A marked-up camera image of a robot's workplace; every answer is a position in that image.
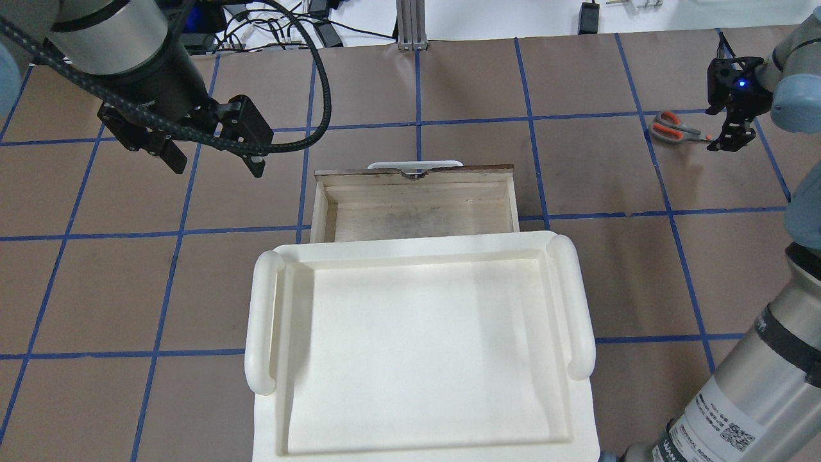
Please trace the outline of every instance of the qr code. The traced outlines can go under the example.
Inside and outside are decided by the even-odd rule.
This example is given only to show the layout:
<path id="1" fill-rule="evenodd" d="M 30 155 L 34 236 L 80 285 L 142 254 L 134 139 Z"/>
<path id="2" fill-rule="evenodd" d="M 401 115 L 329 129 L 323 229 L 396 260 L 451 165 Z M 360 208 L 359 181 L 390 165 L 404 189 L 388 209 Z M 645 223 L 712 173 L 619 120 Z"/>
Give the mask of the qr code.
<path id="1" fill-rule="evenodd" d="M 721 439 L 730 443 L 738 451 L 744 452 L 747 446 L 755 440 L 755 437 L 741 430 L 735 423 L 731 423 L 721 432 Z"/>

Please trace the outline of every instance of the white handle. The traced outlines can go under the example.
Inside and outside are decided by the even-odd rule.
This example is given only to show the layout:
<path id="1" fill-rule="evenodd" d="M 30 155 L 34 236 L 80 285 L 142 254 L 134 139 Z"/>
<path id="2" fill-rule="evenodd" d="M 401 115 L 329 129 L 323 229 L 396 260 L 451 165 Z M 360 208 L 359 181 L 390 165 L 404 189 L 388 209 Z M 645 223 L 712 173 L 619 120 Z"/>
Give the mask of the white handle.
<path id="1" fill-rule="evenodd" d="M 570 238 L 562 235 L 554 236 L 547 250 L 548 255 L 558 261 L 556 267 L 570 330 L 571 361 L 567 364 L 567 373 L 575 380 L 584 380 L 590 377 L 596 365 L 596 339 L 581 280 L 579 256 Z"/>
<path id="2" fill-rule="evenodd" d="M 245 340 L 245 380 L 257 395 L 270 395 L 277 388 L 271 366 L 274 300 L 277 278 L 285 260 L 273 250 L 263 252 L 254 266 L 248 334 Z"/>
<path id="3" fill-rule="evenodd" d="M 440 167 L 464 167 L 458 160 L 423 160 L 407 162 L 374 162 L 369 169 L 401 169 L 405 173 L 416 173 L 416 170 L 438 169 Z"/>

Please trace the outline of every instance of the blue tape line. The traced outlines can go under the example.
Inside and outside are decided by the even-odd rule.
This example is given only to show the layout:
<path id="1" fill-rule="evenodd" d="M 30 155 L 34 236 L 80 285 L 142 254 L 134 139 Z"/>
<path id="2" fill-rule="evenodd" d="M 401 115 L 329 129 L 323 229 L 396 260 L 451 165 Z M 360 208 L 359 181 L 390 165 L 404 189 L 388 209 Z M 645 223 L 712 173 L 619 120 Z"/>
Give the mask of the blue tape line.
<path id="1" fill-rule="evenodd" d="M 314 88 L 316 86 L 316 64 L 310 71 L 310 90 L 308 96 L 308 116 L 305 119 L 305 135 L 310 135 L 311 118 L 314 113 Z M 300 184 L 300 208 L 296 218 L 296 236 L 294 243 L 302 244 L 302 224 L 305 222 L 305 193 L 308 188 L 308 166 L 310 163 L 310 147 L 305 148 L 302 153 L 302 183 Z"/>
<path id="2" fill-rule="evenodd" d="M 89 181 L 89 175 L 91 174 L 91 166 L 94 164 L 94 157 L 97 155 L 97 149 L 99 148 L 99 140 L 103 136 L 103 124 L 100 124 L 100 128 L 97 132 L 97 139 L 94 143 L 94 148 L 91 150 L 91 155 L 89 156 L 89 161 L 85 165 L 85 171 L 83 172 L 83 179 L 80 182 L 80 189 L 77 191 L 76 199 L 74 200 L 74 206 L 71 208 L 71 215 L 68 219 L 68 224 L 66 225 L 66 232 L 65 235 L 71 233 L 71 227 L 74 226 L 74 218 L 77 216 L 77 210 L 80 208 L 80 202 L 83 199 L 83 191 L 85 191 L 85 185 Z M 54 261 L 54 267 L 52 268 L 52 273 L 48 277 L 48 284 L 46 284 L 45 294 L 43 295 L 43 301 L 40 303 L 40 309 L 37 312 L 37 318 L 34 321 L 34 329 L 31 331 L 31 337 L 29 337 L 29 344 L 26 347 L 26 354 L 31 354 L 34 351 L 34 342 L 37 340 L 37 334 L 40 331 L 40 326 L 43 324 L 43 318 L 45 316 L 46 307 L 48 305 L 48 300 L 51 298 L 51 291 L 54 287 L 54 280 L 57 278 L 57 271 L 60 268 L 60 261 L 62 260 L 62 256 L 66 251 L 66 244 L 68 243 L 68 239 L 64 238 L 60 243 L 60 250 L 57 252 L 57 258 Z M 24 359 L 23 363 L 20 366 L 20 371 L 17 373 L 17 380 L 14 384 L 14 390 L 11 392 L 11 398 L 9 399 L 8 407 L 6 408 L 6 415 L 3 417 L 2 426 L 0 426 L 0 445 L 2 444 L 3 438 L 6 436 L 6 429 L 8 428 L 8 422 L 11 418 L 11 412 L 14 410 L 14 403 L 17 401 L 17 395 L 20 393 L 20 386 L 23 383 L 23 376 L 25 375 L 25 370 L 28 367 L 29 360 Z"/>
<path id="3" fill-rule="evenodd" d="M 633 216 L 638 216 L 638 217 L 641 217 L 641 216 L 667 216 L 667 215 L 670 215 L 670 213 L 667 212 L 666 210 L 649 210 L 649 211 L 646 211 L 646 212 L 637 212 L 637 213 L 634 213 L 634 214 L 630 214 L 631 217 L 633 217 Z"/>
<path id="4" fill-rule="evenodd" d="M 753 123 L 755 124 L 755 130 L 758 131 L 759 137 L 761 138 L 761 144 L 764 145 L 764 150 L 767 151 L 767 157 L 770 159 L 770 165 L 773 166 L 773 171 L 775 171 L 775 176 L 778 178 L 778 183 L 781 185 L 781 190 L 784 192 L 784 197 L 787 199 L 787 202 L 792 202 L 790 188 L 787 187 L 787 182 L 784 181 L 784 175 L 781 173 L 781 168 L 775 160 L 773 150 L 770 149 L 769 141 L 767 141 L 767 137 L 764 135 L 764 129 L 761 127 L 761 124 L 757 118 L 753 121 Z"/>
<path id="5" fill-rule="evenodd" d="M 8 126 L 9 124 L 11 124 L 11 118 L 14 117 L 14 112 L 17 111 L 17 105 L 20 103 L 20 99 L 23 97 L 25 85 L 29 83 L 29 77 L 31 77 L 32 69 L 34 69 L 34 67 L 29 66 L 29 68 L 25 71 L 23 81 L 20 83 L 20 93 L 17 94 L 17 99 L 14 100 L 14 104 L 11 105 L 11 110 L 8 111 L 8 117 L 6 117 L 6 122 L 2 125 L 2 131 L 0 132 L 0 141 L 2 141 L 2 139 L 6 136 Z"/>
<path id="6" fill-rule="evenodd" d="M 726 334 L 707 335 L 647 335 L 634 337 L 598 337 L 596 344 L 651 344 L 666 342 L 700 342 L 707 340 L 740 340 L 744 333 L 732 332 Z"/>
<path id="7" fill-rule="evenodd" d="M 32 146 L 32 145 L 69 145 L 74 143 L 93 143 L 96 138 L 71 138 L 68 140 L 37 140 L 37 141 L 8 141 L 0 146 Z"/>
<path id="8" fill-rule="evenodd" d="M 624 113 L 587 113 L 587 114 L 554 114 L 546 116 L 534 116 L 534 120 L 557 120 L 566 118 L 610 118 L 610 117 L 631 117 L 639 115 L 636 111 Z"/>
<path id="9" fill-rule="evenodd" d="M 18 241 L 59 241 L 65 236 L 56 234 L 46 234 L 43 236 L 0 236 L 0 243 L 13 243 Z"/>
<path id="10" fill-rule="evenodd" d="M 701 210 L 674 210 L 673 215 L 730 215 L 730 214 L 754 214 L 768 212 L 783 212 L 785 206 L 775 207 L 741 207 L 738 209 L 701 209 Z"/>
<path id="11" fill-rule="evenodd" d="M 596 344 L 649 344 L 701 341 L 701 335 L 648 335 L 644 337 L 598 337 Z"/>
<path id="12" fill-rule="evenodd" d="M 516 60 L 519 63 L 519 74 L 521 76 L 521 88 L 525 93 L 525 107 L 527 108 L 527 124 L 530 129 L 530 149 L 533 151 L 533 164 L 536 172 L 536 185 L 539 188 L 539 201 L 542 206 L 542 218 L 544 228 L 550 229 L 550 215 L 548 212 L 548 201 L 544 193 L 544 182 L 542 181 L 542 164 L 539 162 L 539 147 L 536 143 L 536 128 L 533 123 L 533 109 L 530 105 L 530 90 L 527 87 L 527 75 L 525 74 L 525 62 L 521 57 L 519 39 L 513 39 L 513 46 L 516 48 Z"/>
<path id="13" fill-rule="evenodd" d="M 419 49 L 414 50 L 416 82 L 416 160 L 422 161 L 422 63 Z"/>
<path id="14" fill-rule="evenodd" d="M 470 125 L 472 123 L 527 122 L 527 117 L 457 118 L 453 120 L 422 120 L 421 125 Z"/>
<path id="15" fill-rule="evenodd" d="M 351 125 L 333 125 L 328 127 L 328 130 L 356 130 L 360 128 L 394 128 L 394 127 L 411 127 L 415 122 L 386 122 L 386 123 L 354 123 Z M 316 127 L 310 127 L 311 130 L 316 130 Z"/>
<path id="16" fill-rule="evenodd" d="M 663 111 L 644 111 L 643 114 L 644 115 L 656 115 L 656 114 L 660 114 L 662 112 Z M 673 112 L 677 113 L 677 114 L 703 114 L 703 113 L 707 113 L 707 109 L 681 109 L 681 110 L 677 109 Z"/>
<path id="17" fill-rule="evenodd" d="M 219 72 L 220 57 L 217 56 L 213 62 L 213 71 L 211 73 L 211 83 L 209 86 L 209 96 L 213 95 L 213 88 L 216 84 L 217 74 Z M 184 230 L 186 229 L 186 221 L 188 220 L 188 209 L 191 202 L 191 195 L 194 191 L 194 180 L 197 173 L 197 167 L 200 164 L 200 152 L 202 145 L 198 144 L 194 153 L 194 161 L 191 163 L 191 172 L 188 177 L 188 188 L 186 189 L 186 199 L 183 201 L 182 213 L 180 214 L 180 226 L 177 230 L 177 243 L 174 246 L 174 254 L 171 259 L 171 265 L 168 268 L 168 279 L 165 285 L 165 294 L 163 295 L 163 306 L 160 309 L 159 320 L 157 322 L 157 334 L 154 336 L 153 352 L 159 351 L 159 346 L 163 339 L 163 331 L 165 329 L 165 319 L 168 312 L 168 303 L 171 300 L 171 291 L 174 284 L 174 275 L 177 272 L 177 261 L 182 249 L 182 239 Z M 149 398 L 151 396 L 151 386 L 154 383 L 154 373 L 157 369 L 157 356 L 151 357 L 151 364 L 149 365 L 149 373 L 145 380 L 145 391 L 143 393 L 143 402 L 140 406 L 140 416 L 137 418 L 137 429 L 134 435 L 134 445 L 131 447 L 131 462 L 137 461 L 137 453 L 140 450 L 140 440 L 143 436 L 143 426 L 145 424 L 145 414 L 148 411 Z"/>
<path id="18" fill-rule="evenodd" d="M 181 349 L 181 350 L 165 350 L 158 351 L 157 356 L 165 357 L 185 357 L 185 356 L 231 356 L 245 354 L 244 348 L 234 349 Z"/>
<path id="19" fill-rule="evenodd" d="M 264 233 L 266 231 L 296 231 L 300 227 L 292 226 L 249 226 L 244 228 L 187 229 L 183 234 L 224 234 L 224 233 Z"/>
<path id="20" fill-rule="evenodd" d="M 699 307 L 698 298 L 695 296 L 695 287 L 693 286 L 692 278 L 690 277 L 690 267 L 687 264 L 687 257 L 684 253 L 684 247 L 681 244 L 681 236 L 678 233 L 678 226 L 676 219 L 672 213 L 670 206 L 670 197 L 667 194 L 667 189 L 664 186 L 664 177 L 661 168 L 658 166 L 658 159 L 656 151 L 653 148 L 653 142 L 650 140 L 650 135 L 647 131 L 647 122 L 644 120 L 644 111 L 641 108 L 639 101 L 639 94 L 635 89 L 635 82 L 630 72 L 630 66 L 627 64 L 627 56 L 624 52 L 624 46 L 621 44 L 621 37 L 618 33 L 614 34 L 616 39 L 616 46 L 618 47 L 619 56 L 621 57 L 621 64 L 624 66 L 624 72 L 627 75 L 627 82 L 630 84 L 630 92 L 633 95 L 635 102 L 635 110 L 638 112 L 639 122 L 641 123 L 641 130 L 644 133 L 644 142 L 647 143 L 647 150 L 650 153 L 650 159 L 653 161 L 653 167 L 656 170 L 656 177 L 658 178 L 658 185 L 661 187 L 662 196 L 664 198 L 664 210 L 668 213 L 667 218 L 670 221 L 670 230 L 672 231 L 673 240 L 676 242 L 676 250 L 678 251 L 679 262 L 681 269 L 684 272 L 684 280 L 687 284 L 687 292 L 690 294 L 690 304 L 693 306 L 693 315 L 695 316 L 695 324 L 699 327 L 699 335 L 701 336 L 701 344 L 704 346 L 704 356 L 707 359 L 710 373 L 715 372 L 715 362 L 713 361 L 713 352 L 710 349 L 710 343 L 707 339 L 707 330 L 704 328 L 704 319 L 701 316 L 701 309 Z"/>
<path id="21" fill-rule="evenodd" d="M 149 397 L 151 396 L 151 386 L 154 383 L 154 372 L 157 370 L 157 357 L 151 357 L 149 365 L 149 375 L 145 381 L 145 391 L 143 392 L 143 403 L 140 406 L 140 416 L 137 418 L 137 429 L 134 432 L 134 445 L 131 447 L 131 462 L 137 461 L 137 453 L 140 450 L 140 440 L 143 437 L 143 426 L 145 425 L 145 413 L 149 408 Z"/>
<path id="22" fill-rule="evenodd" d="M 746 334 L 743 332 L 735 332 L 731 334 L 707 334 L 710 340 L 741 340 Z"/>
<path id="23" fill-rule="evenodd" d="M 21 359 L 78 359 L 78 358 L 179 358 L 189 356 L 231 356 L 245 354 L 245 349 L 169 349 L 159 351 L 80 351 L 69 353 L 0 354 L 0 361 Z"/>
<path id="24" fill-rule="evenodd" d="M 550 219 L 588 219 L 588 218 L 626 218 L 624 212 L 600 213 L 600 214 L 559 214 L 550 215 Z"/>
<path id="25" fill-rule="evenodd" d="M 627 214 L 626 212 L 599 212 L 588 214 L 560 214 L 550 215 L 550 219 L 589 219 L 589 218 L 624 218 L 630 217 L 649 217 L 649 216 L 667 216 L 667 215 L 731 215 L 731 214 L 746 214 L 746 213 L 771 213 L 783 212 L 787 208 L 785 206 L 772 207 L 745 207 L 737 209 L 696 209 L 696 210 L 672 210 L 667 212 L 665 210 L 650 210 L 646 212 L 637 212 Z M 544 219 L 542 215 L 522 215 L 519 221 L 538 221 Z M 81 239 L 130 239 L 130 238 L 165 238 L 168 236 L 177 236 L 179 234 L 223 234 L 223 233 L 264 233 L 269 231 L 305 231 L 310 229 L 309 224 L 299 226 L 297 224 L 288 224 L 282 226 L 246 226 L 240 228 L 203 228 L 203 229 L 186 229 L 179 231 L 152 231 L 144 233 L 101 233 L 101 234 L 45 234 L 42 236 L 0 236 L 0 243 L 3 242 L 19 242 L 19 241 L 59 241 L 62 239 L 81 240 Z"/>

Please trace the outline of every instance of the scissors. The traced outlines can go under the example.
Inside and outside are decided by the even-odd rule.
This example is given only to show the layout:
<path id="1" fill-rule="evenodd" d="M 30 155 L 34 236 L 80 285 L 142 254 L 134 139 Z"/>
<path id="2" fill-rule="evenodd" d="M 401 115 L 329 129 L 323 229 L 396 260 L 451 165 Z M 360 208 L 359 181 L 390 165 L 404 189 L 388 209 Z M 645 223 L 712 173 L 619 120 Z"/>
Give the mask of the scissors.
<path id="1" fill-rule="evenodd" d="M 662 111 L 656 114 L 650 125 L 650 135 L 665 143 L 680 145 L 685 141 L 712 141 L 710 135 L 702 135 L 701 130 L 689 127 L 673 111 Z"/>

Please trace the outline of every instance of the metal frame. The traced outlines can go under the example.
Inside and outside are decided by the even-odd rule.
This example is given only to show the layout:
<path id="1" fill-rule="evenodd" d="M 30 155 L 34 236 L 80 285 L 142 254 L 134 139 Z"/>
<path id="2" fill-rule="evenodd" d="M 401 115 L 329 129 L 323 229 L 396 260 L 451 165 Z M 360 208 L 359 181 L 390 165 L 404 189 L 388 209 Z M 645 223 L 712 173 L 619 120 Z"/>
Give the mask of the metal frame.
<path id="1" fill-rule="evenodd" d="M 397 44 L 400 51 L 428 49 L 424 32 L 424 0 L 397 0 Z"/>

